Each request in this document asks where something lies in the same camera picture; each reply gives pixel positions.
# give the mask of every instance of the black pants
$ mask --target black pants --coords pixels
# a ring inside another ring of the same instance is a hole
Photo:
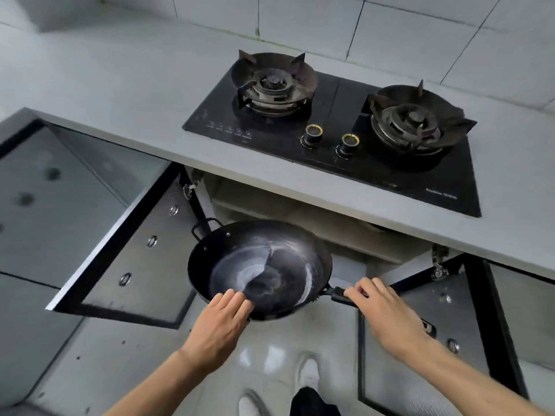
[[[310,387],[303,387],[291,401],[289,416],[341,416],[337,406],[326,404]]]

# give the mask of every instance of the black glass cooktop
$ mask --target black glass cooktop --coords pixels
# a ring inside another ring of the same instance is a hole
[[[183,125],[184,130],[258,150],[305,166],[350,178],[374,187],[481,217],[468,139],[429,156],[397,153],[372,130],[362,112],[375,86],[318,73],[311,107],[271,118],[248,107],[239,108],[237,87],[228,72]],[[323,129],[316,148],[301,144],[309,124]],[[360,144],[349,159],[336,148],[344,134]]]

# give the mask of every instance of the hand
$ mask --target hand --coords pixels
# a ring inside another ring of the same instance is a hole
[[[364,314],[382,347],[399,361],[406,362],[413,353],[433,342],[416,312],[380,279],[363,277],[345,290],[345,296]]]
[[[229,289],[214,296],[182,347],[190,364],[205,375],[222,366],[235,350],[253,309],[253,303],[242,292]]]

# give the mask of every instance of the black handle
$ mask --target black handle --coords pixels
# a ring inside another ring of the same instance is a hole
[[[191,233],[193,234],[193,236],[197,239],[197,241],[200,242],[200,238],[197,236],[197,234],[195,233],[195,231],[198,229],[199,226],[203,225],[203,224],[207,224],[210,221],[214,221],[217,222],[220,227],[223,226],[223,224],[221,224],[221,222],[216,219],[215,217],[208,217],[204,220],[201,220],[200,222],[198,222],[195,226],[193,226],[193,229],[191,229]]]
[[[349,305],[350,307],[358,308],[352,300],[345,296],[345,289],[341,289],[340,287],[331,287],[330,285],[327,285],[323,289],[322,294],[330,296],[331,300],[333,300],[334,302],[339,302],[343,305]],[[428,334],[431,338],[435,338],[437,335],[436,326],[430,324],[423,318],[420,318],[420,320],[424,325],[424,331],[426,332],[426,334]]]

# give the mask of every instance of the gas stove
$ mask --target gas stove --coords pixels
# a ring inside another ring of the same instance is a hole
[[[420,86],[314,71],[304,55],[246,54],[184,130],[481,217],[462,109]]]

